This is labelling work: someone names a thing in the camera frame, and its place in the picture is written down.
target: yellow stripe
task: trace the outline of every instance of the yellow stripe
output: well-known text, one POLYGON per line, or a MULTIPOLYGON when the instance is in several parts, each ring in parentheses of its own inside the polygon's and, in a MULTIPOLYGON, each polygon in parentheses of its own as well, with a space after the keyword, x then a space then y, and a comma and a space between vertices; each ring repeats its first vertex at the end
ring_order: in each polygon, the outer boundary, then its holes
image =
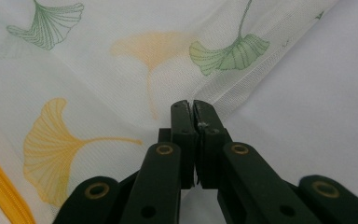
POLYGON ((11 223, 35 223, 28 204, 23 200, 0 167, 0 207, 11 223))

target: green ginkgo leaf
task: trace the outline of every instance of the green ginkgo leaf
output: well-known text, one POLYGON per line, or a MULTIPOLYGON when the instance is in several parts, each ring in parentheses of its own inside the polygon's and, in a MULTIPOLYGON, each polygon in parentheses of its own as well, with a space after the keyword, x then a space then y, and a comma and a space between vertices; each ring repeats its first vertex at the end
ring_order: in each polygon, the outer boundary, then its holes
POLYGON ((224 49, 206 49, 197 41, 190 46, 190 58, 200 67, 202 74, 208 76, 216 69, 244 69, 263 55, 268 47, 268 41, 252 34, 237 38, 224 49))
POLYGON ((43 7, 36 1, 34 20, 29 30, 8 26, 7 30, 25 41, 42 49, 52 49, 62 42, 81 17, 83 5, 80 3, 67 7, 43 7))

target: white fabric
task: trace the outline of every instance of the white fabric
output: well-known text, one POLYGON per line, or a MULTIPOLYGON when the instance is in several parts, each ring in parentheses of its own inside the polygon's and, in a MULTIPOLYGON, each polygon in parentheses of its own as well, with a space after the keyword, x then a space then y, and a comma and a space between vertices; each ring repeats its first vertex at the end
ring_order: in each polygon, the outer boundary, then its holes
MULTIPOLYGON (((281 178, 325 175, 358 196, 358 1, 339 1, 224 124, 281 178)), ((191 190, 181 223, 225 223, 216 195, 191 190)))
POLYGON ((38 198, 21 167, 24 142, 44 106, 53 108, 49 102, 66 102, 62 121, 78 139, 143 141, 141 146, 85 144, 71 163, 67 193, 96 175, 121 180, 139 169, 148 146, 157 141, 158 128, 169 127, 172 103, 204 100, 226 118, 336 2, 253 1, 242 24, 248 1, 103 0, 79 5, 74 0, 0 0, 0 144, 5 144, 0 145, 5 151, 0 163, 15 164, 4 167, 9 178, 36 221, 49 223, 58 207, 38 198), (43 7, 67 6, 73 6, 65 9, 71 20, 57 34, 27 33, 43 7), (234 54, 231 60, 225 54, 227 61, 212 71, 198 64, 200 45, 226 50, 238 35, 245 39, 242 46, 251 45, 241 55, 249 57, 243 59, 245 67, 234 54), (128 53, 131 48, 145 51, 128 53))

